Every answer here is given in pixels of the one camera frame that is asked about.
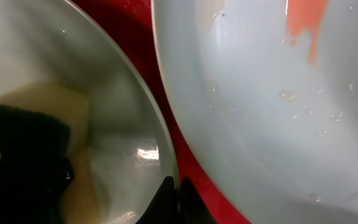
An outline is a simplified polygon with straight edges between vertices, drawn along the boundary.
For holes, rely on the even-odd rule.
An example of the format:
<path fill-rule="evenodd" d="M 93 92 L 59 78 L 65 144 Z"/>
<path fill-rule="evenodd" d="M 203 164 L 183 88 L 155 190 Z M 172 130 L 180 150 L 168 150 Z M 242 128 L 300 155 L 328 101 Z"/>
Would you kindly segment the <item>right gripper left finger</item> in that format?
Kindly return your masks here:
<path fill-rule="evenodd" d="M 177 216 L 177 192 L 174 179 L 172 176 L 166 176 L 136 224 L 176 224 Z"/>

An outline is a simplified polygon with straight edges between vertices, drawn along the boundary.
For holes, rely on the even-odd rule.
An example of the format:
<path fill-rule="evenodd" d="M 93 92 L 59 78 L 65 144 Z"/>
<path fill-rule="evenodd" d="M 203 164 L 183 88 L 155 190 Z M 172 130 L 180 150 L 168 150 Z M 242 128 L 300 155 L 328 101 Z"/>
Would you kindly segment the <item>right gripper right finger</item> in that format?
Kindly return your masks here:
<path fill-rule="evenodd" d="M 217 224 L 190 178 L 183 178 L 178 199 L 181 224 Z"/>

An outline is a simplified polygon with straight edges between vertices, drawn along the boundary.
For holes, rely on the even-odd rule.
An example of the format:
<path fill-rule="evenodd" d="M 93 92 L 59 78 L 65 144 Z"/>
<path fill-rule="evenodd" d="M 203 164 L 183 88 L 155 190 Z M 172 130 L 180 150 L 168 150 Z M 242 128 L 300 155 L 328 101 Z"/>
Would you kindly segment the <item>green yellow sponge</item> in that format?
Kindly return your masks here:
<path fill-rule="evenodd" d="M 0 95 L 0 223 L 101 223 L 90 99 L 42 83 Z"/>

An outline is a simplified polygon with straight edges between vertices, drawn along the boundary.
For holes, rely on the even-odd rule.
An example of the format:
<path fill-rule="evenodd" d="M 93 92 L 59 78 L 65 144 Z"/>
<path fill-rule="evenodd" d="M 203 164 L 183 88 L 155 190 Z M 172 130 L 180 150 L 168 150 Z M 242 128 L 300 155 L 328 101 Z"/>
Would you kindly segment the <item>light blue plate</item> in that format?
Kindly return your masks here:
<path fill-rule="evenodd" d="M 201 167 L 253 223 L 358 223 L 358 0 L 152 1 Z"/>
<path fill-rule="evenodd" d="M 0 1 L 0 223 L 176 223 L 162 114 L 71 1 Z"/>

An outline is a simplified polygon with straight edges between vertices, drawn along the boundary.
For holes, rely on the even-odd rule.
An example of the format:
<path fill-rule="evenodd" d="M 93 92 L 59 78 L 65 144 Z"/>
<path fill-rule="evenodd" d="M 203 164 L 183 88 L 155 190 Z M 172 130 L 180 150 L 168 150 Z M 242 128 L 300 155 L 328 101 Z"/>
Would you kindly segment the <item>light blue plate front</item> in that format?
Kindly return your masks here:
<path fill-rule="evenodd" d="M 0 1 L 0 223 L 176 223 L 162 114 L 71 1 Z"/>

